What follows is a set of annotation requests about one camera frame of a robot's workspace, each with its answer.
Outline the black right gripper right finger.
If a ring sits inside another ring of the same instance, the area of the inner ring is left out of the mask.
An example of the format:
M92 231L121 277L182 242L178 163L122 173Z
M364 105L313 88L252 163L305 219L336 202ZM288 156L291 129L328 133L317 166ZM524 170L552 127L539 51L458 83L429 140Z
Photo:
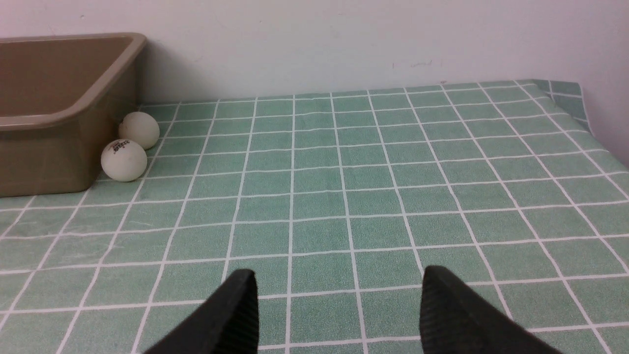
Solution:
M425 354L559 353L439 265L423 275L420 337Z

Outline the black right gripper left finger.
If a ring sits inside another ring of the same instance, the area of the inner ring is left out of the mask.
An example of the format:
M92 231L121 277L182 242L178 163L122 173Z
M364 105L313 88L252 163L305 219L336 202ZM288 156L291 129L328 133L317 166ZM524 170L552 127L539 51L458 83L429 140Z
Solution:
M237 269L146 354L256 354L260 312L255 272Z

